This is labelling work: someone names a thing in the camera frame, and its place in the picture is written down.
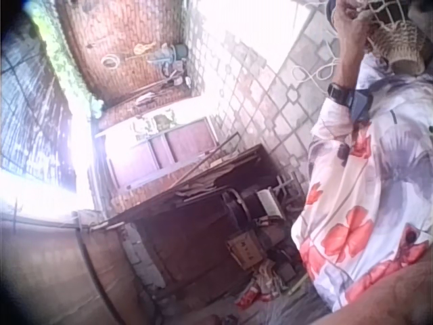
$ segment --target hand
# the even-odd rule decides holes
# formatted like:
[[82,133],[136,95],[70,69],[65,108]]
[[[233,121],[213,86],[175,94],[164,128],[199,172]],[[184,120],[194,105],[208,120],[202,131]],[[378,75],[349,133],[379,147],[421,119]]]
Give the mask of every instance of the hand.
[[364,55],[372,12],[368,9],[358,12],[357,8],[362,7],[357,0],[336,0],[333,20],[340,40],[342,59],[348,56],[362,60]]

